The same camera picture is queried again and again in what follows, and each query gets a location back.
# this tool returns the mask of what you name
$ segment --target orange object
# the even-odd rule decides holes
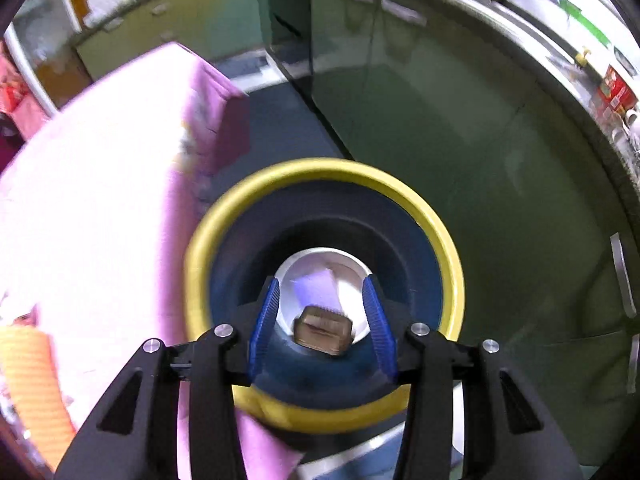
[[[62,402],[49,336],[31,326],[0,326],[0,366],[20,421],[55,471],[76,432]]]

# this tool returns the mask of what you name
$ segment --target metal screw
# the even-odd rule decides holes
[[[234,332],[234,328],[228,323],[223,323],[222,325],[218,325],[213,329],[213,333],[218,337],[229,337]]]
[[[485,339],[482,341],[482,348],[489,352],[489,354],[495,354],[500,349],[500,345],[493,339]]]
[[[160,348],[160,342],[158,341],[158,339],[147,339],[145,343],[142,345],[142,349],[148,354],[157,352],[159,348]]]
[[[411,332],[415,335],[427,335],[430,331],[429,325],[424,323],[414,323],[411,325]]]

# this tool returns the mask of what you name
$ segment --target small brown object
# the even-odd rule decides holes
[[[293,322],[293,341],[329,355],[343,354],[353,341],[348,317],[317,305],[307,305]]]

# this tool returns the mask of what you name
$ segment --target kitchen cabinet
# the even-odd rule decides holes
[[[206,60],[262,43],[257,0],[151,0],[107,23],[76,50],[94,80],[169,41]]]
[[[356,160],[408,183],[443,214],[533,81],[461,25],[455,9],[380,0],[366,85],[343,141]]]
[[[311,0],[313,101],[349,149],[367,76],[377,2]],[[357,151],[352,152],[356,158]]]
[[[198,26],[193,50],[206,60],[239,54],[262,45],[258,0],[194,0]]]
[[[455,9],[361,2],[350,29],[345,8],[312,0],[316,104],[356,160],[404,181],[447,226],[465,273],[460,341],[498,340],[580,462],[601,464],[637,409],[611,235],[640,290],[638,248],[602,164],[534,76]]]
[[[169,41],[179,41],[190,48],[194,45],[194,32],[198,30],[197,6],[194,0],[151,0],[126,15],[144,22],[143,31],[136,42],[136,56]]]
[[[98,80],[164,43],[163,34],[175,34],[172,26],[179,26],[185,1],[152,0],[114,18],[76,47],[92,79]]]
[[[264,44],[293,84],[311,98],[310,0],[259,0],[259,3]]]

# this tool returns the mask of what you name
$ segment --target floor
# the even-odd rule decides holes
[[[278,162],[309,156],[343,158],[320,119],[271,57],[263,50],[250,54],[216,64],[249,94],[251,151],[215,176],[200,195],[205,203],[215,202],[244,177]]]

